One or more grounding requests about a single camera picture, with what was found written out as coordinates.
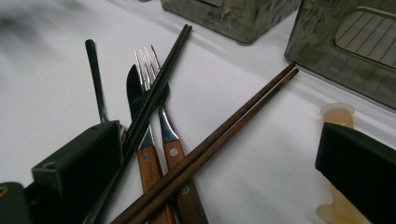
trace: utensil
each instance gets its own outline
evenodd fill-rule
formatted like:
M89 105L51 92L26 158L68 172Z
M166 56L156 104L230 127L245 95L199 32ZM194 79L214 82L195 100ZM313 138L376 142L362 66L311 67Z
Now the utensil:
M163 91L164 85L167 83L169 77L172 74L172 70L177 62L181 50L183 49L187 41L191 28L192 27L187 24L184 25L177 38L177 41L169 52L169 55L167 56L165 63L163 64L163 69L160 71L156 81L153 83L151 91L148 94L146 101L143 103L142 109L137 112L138 115L136 116L136 122L133 122L130 125L125 134L125 141L123 141L122 143L122 166L119 171L114 175L114 178L107 185L101 197L97 200L95 206L88 214L86 220L84 221L85 224L100 223L101 217L105 212L112 195L114 194L116 186L120 183L122 175L125 172L125 168L127 167L128 162L132 158L134 150L137 149L138 144L140 143L140 140L144 135L149 116L154 111L155 102L158 101L158 98ZM132 73L137 73L135 65L132 66L128 74L128 78L133 77ZM130 89L128 89L128 85L130 85L130 83L127 80L127 94L131 95L131 93L129 92Z
M169 171L149 191L140 196L111 223L144 223L204 166L234 135L236 135L289 81L298 73L291 63L257 92L241 108L210 134L198 147Z
M145 63L145 68L155 78L157 73L160 71L160 63L158 61L157 54L154 47L151 45L151 52L154 58L155 65L151 60L150 53L147 48L146 55L148 58L148 66ZM185 158L183 146L177 136L177 132L173 126L172 120L170 119L166 102L169 98L170 88L169 85L165 86L163 90L163 96L160 98L158 103L158 116L161 124L161 133L163 138L163 152L166 158L166 164L168 170L172 170L180 161ZM183 188L176 194L177 211L179 213L181 222L183 224L205 224L209 223L205 214L205 209L202 205L201 198L198 193L198 189L195 186L193 180L187 183Z
M141 51L141 56L146 66L146 70L141 68L139 57L135 51L137 72L140 79L141 88L143 88L144 93L149 92L150 85L152 84L152 78L150 77L149 70L147 68L147 62L145 54ZM151 125L148 123L148 128L143 140L140 144L139 149L136 151L137 160L139 162L140 177L142 179L143 191L146 192L155 183L160 180L163 176L163 169L158 158L158 152L154 145L154 139L152 137ZM156 212L149 220L150 224L176 224L175 215L173 213L172 205L167 203L163 208Z
M95 88L96 103L98 104L100 121L107 122L107 114L105 108L105 97L103 96L102 82L100 79L99 63L96 54L96 47L93 40L88 39L85 41L85 49L87 50L88 60L90 61L93 86Z

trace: cutlery holder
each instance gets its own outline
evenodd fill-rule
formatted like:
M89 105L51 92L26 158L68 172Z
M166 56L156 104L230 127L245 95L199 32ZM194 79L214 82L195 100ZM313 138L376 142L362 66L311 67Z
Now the cutlery holder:
M396 109L396 1L303 0L285 57Z
M301 0L161 0L163 9L249 45L296 10Z

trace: fork tines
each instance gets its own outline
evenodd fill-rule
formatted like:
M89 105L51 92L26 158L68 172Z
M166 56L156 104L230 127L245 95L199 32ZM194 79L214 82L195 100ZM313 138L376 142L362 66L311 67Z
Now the fork tines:
M143 61L143 68L139 59L139 55L137 54L136 50L134 51L134 56L136 57L137 72L139 73L140 76L140 84L144 86L145 91L148 91L161 69L160 64L158 62L157 54L154 50L154 47L152 47L152 45L151 45L151 52L149 52L148 48L141 49L140 59ZM154 58L155 67L153 65L151 56Z

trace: wooden chopstick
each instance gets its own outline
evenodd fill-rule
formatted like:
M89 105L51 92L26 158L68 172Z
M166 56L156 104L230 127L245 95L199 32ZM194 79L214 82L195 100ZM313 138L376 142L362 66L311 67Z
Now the wooden chopstick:
M228 140L238 133L298 73L298 69L294 69L290 73L294 66L295 63L291 63L272 79L187 155L183 161L161 178L153 188L140 196L111 223L145 223L158 207L166 203L177 190L185 185Z

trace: beige plastic object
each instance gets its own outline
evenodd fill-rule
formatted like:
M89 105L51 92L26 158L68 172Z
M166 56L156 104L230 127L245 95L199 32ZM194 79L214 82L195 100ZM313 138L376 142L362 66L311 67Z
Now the beige plastic object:
M320 114L323 122L334 123L348 128L354 128L353 114L355 109L351 105L335 103L325 105ZM317 208L320 219L332 224L369 224L370 222L361 212L332 185L332 203L322 204Z

